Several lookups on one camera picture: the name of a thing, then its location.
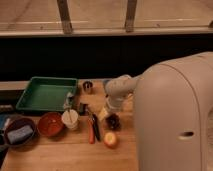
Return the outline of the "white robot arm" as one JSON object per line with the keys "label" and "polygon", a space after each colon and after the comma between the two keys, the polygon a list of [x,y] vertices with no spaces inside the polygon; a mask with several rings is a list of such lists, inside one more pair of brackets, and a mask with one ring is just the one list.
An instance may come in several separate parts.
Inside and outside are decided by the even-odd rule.
{"label": "white robot arm", "polygon": [[207,171],[207,124],[213,113],[213,52],[172,59],[104,85],[99,120],[133,96],[139,171]]}

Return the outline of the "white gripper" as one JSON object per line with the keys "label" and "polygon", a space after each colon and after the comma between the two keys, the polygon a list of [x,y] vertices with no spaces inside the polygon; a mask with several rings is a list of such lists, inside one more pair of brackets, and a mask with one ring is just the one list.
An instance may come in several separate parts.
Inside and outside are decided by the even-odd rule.
{"label": "white gripper", "polygon": [[[118,112],[122,109],[122,104],[124,102],[124,97],[112,97],[108,96],[106,99],[106,108],[109,112]],[[98,114],[98,119],[100,121],[104,120],[108,116],[108,111],[105,107],[101,109]]]}

